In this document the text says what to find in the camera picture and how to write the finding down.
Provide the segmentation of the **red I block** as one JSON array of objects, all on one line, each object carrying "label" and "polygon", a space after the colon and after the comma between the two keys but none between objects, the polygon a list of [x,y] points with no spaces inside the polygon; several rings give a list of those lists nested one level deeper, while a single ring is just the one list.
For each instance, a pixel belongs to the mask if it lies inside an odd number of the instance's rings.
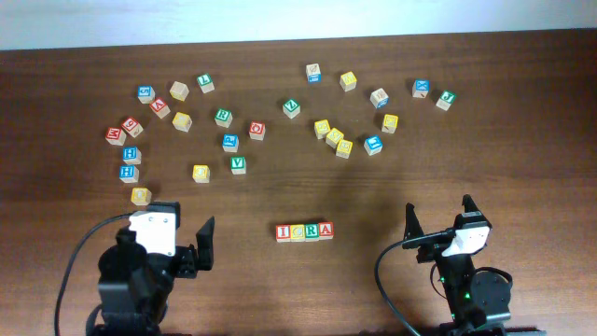
[{"label": "red I block", "polygon": [[275,227],[275,237],[278,243],[291,241],[290,225],[277,225]]}]

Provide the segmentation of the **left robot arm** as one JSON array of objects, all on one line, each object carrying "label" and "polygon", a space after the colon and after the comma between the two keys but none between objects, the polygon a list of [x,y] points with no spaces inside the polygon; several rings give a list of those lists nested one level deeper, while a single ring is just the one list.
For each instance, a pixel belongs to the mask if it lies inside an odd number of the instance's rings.
[{"label": "left robot arm", "polygon": [[194,279],[214,266],[213,217],[188,246],[176,243],[178,202],[153,202],[125,218],[129,225],[98,261],[101,303],[88,317],[88,335],[160,335],[174,280]]}]

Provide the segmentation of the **yellow C block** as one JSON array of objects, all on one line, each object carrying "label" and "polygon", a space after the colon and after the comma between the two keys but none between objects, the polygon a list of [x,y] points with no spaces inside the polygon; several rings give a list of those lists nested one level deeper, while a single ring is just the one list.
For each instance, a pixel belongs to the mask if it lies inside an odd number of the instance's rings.
[{"label": "yellow C block", "polygon": [[292,242],[304,242],[306,240],[305,225],[293,224],[290,226],[290,239]]}]

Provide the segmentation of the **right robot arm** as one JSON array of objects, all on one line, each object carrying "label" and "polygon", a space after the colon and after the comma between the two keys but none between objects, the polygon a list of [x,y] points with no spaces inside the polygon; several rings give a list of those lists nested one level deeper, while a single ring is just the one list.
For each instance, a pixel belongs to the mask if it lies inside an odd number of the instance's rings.
[{"label": "right robot arm", "polygon": [[417,251],[419,263],[432,262],[439,273],[452,322],[441,335],[545,335],[537,328],[507,329],[513,278],[493,267],[475,267],[472,257],[487,245],[491,222],[472,197],[463,196],[464,212],[444,231],[425,233],[412,203],[406,205],[406,249]]}]

